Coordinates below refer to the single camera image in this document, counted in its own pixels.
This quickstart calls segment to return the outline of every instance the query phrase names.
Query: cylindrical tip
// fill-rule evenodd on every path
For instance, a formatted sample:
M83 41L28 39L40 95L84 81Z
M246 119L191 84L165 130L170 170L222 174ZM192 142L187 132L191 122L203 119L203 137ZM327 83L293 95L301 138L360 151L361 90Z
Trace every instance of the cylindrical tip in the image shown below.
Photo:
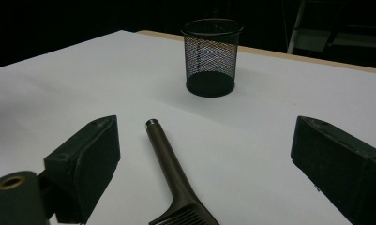
M146 128L149 127L150 125L153 125L153 124L158 124L158 120L157 119L150 119L146 122Z

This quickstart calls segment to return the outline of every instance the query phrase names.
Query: black mesh cup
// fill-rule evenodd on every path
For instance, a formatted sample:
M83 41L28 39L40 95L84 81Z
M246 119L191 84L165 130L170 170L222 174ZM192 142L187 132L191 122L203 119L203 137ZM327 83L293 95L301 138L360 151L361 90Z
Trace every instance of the black mesh cup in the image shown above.
M201 97L221 97L234 90L237 46L243 25L226 19L186 24L187 89Z

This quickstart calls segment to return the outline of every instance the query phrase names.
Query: table edge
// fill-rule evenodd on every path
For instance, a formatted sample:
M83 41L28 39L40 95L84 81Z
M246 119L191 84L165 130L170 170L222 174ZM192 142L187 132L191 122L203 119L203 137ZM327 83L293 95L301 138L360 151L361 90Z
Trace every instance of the table edge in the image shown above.
M158 38L167 38L167 39L180 40L180 41L184 40L183 36L166 34L166 33L161 33L161 32L151 31L151 30L140 30L140 31L137 31L136 33L142 34L142 35L158 37ZM358 65L351 65L351 64L344 64L344 63L327 61L327 60L322 60L322 59L309 58L309 57L300 56L300 55L254 49L254 48L245 47L245 46L238 46L238 51L241 52L241 53L259 54L259 55L276 57L276 58L290 59L290 60L294 60L294 61L301 61L301 62L307 62L307 63L327 65L327 66L332 66L332 67L337 67L337 68L350 68L350 69L355 69L355 70L361 70L361 71L376 73L376 68L374 68L374 67L362 67L362 66L358 66Z

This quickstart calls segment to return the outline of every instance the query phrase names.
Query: dark wall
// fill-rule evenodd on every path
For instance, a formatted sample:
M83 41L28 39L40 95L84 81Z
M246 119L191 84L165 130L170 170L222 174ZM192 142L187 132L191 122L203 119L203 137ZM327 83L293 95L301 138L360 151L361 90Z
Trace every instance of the dark wall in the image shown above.
M283 9L289 5L284 4L280 0L0 0L0 67L118 30L181 35L185 23L212 17L241 22L245 26L241 45L286 52L288 16Z

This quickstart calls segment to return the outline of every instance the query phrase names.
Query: white tabletop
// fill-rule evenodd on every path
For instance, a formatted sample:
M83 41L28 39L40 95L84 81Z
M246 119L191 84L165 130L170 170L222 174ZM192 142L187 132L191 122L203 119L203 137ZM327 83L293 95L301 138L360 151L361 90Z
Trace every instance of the white tabletop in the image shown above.
M225 97L185 87L183 42L116 32L0 68L0 177L117 115L121 160L89 225L147 224L171 203L144 123L157 118L220 224L349 224L293 165L296 117L376 147L376 74L240 52Z

